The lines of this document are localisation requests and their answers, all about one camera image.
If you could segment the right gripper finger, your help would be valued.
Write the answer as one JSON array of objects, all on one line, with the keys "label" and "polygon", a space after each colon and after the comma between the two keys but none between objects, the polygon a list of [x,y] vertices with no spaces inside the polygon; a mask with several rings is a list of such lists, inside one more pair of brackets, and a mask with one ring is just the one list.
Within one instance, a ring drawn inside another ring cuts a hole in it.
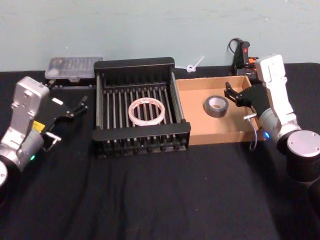
[{"label": "right gripper finger", "polygon": [[235,104],[241,103],[240,94],[231,87],[228,81],[225,82],[224,96]]}]

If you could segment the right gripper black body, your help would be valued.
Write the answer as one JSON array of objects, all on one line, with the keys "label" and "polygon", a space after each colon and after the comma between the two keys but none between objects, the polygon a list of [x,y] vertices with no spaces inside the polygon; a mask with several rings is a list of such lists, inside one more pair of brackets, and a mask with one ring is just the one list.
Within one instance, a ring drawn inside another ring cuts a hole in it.
[{"label": "right gripper black body", "polygon": [[238,107],[248,107],[257,115],[262,115],[270,108],[267,89],[262,84],[252,85],[239,93]]}]

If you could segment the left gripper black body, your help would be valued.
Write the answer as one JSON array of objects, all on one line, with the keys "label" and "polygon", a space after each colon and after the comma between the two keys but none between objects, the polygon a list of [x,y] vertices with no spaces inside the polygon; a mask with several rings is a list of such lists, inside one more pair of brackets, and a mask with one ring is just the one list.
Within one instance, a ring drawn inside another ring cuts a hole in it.
[{"label": "left gripper black body", "polygon": [[63,101],[50,98],[34,119],[34,130],[44,135],[62,120],[71,120],[73,111]]}]

